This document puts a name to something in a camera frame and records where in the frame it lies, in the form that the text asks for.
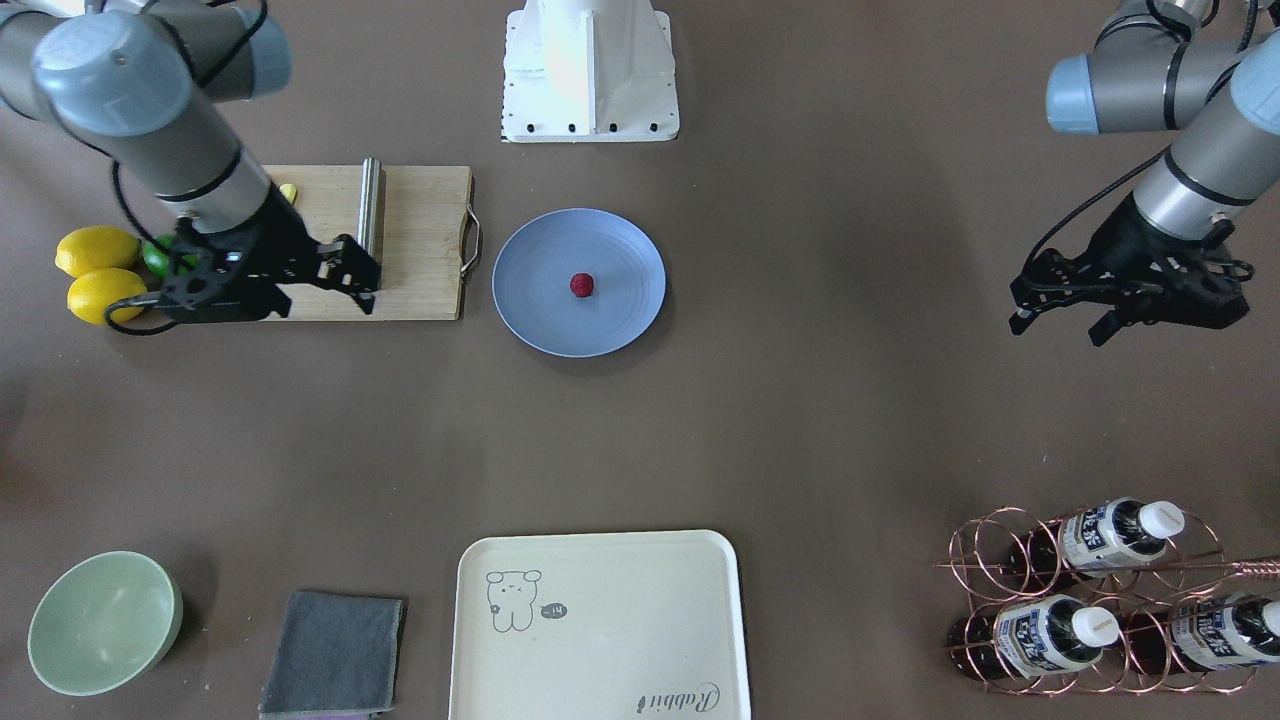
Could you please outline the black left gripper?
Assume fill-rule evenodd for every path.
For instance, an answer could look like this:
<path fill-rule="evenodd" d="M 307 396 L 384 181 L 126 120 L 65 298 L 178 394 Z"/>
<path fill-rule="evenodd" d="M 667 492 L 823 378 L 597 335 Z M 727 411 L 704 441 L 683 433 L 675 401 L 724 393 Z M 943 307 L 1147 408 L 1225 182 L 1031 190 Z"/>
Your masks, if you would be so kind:
<path fill-rule="evenodd" d="M 1014 336 L 1024 334 L 1044 313 L 1082 301 L 1170 300 L 1172 286 L 1164 270 L 1167 251 L 1181 241 L 1152 224 L 1130 192 L 1092 234 L 1085 256 L 1065 258 L 1059 250 L 1037 254 L 1010 283 L 1015 311 Z M 1125 307 L 1107 310 L 1089 329 L 1094 347 L 1140 323 Z"/>

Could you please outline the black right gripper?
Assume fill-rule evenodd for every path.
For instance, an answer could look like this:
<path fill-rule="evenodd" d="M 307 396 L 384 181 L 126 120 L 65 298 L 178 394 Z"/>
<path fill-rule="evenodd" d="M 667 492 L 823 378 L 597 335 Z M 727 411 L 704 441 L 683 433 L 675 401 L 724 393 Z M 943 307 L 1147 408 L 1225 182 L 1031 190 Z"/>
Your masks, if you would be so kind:
<path fill-rule="evenodd" d="M 262 206 L 230 233 L 230 250 L 242 254 L 232 272 L 234 301 L 288 301 L 284 284 L 310 284 L 351 297 L 364 315 L 375 309 L 381 266 L 351 234 L 319 243 L 278 186 Z"/>

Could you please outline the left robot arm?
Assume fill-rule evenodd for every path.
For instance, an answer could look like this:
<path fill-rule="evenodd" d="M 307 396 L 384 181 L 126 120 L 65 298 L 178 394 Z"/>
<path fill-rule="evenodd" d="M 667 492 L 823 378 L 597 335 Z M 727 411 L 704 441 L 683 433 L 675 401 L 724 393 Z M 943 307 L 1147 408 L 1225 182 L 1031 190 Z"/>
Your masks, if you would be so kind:
<path fill-rule="evenodd" d="M 1157 323 L 1222 329 L 1249 310 L 1251 264 L 1228 251 L 1236 218 L 1277 182 L 1276 33 L 1254 32 L 1252 3 L 1238 41 L 1201 41 L 1212 1 L 1125 1 L 1093 49 L 1061 60 L 1046 87 L 1050 124 L 1068 135 L 1174 129 L 1176 138 L 1133 172 L 1139 184 L 1066 258 L 1038 242 L 1010 284 L 1024 333 L 1044 313 L 1079 302 L 1105 314 L 1103 345 Z"/>

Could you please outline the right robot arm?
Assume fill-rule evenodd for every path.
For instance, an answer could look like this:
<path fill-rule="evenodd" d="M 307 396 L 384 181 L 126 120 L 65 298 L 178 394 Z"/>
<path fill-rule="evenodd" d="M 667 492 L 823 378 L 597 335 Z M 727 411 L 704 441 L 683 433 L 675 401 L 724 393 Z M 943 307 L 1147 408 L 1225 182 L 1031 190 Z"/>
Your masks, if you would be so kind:
<path fill-rule="evenodd" d="M 3 105 L 128 170 L 175 215 L 155 292 L 95 316 L 152 309 L 166 325 L 288 316 L 284 284 L 349 296 L 370 314 L 381 268 L 347 234 L 320 243 L 216 105 L 276 92 L 291 50 L 266 8 L 201 1 L 3 4 Z"/>

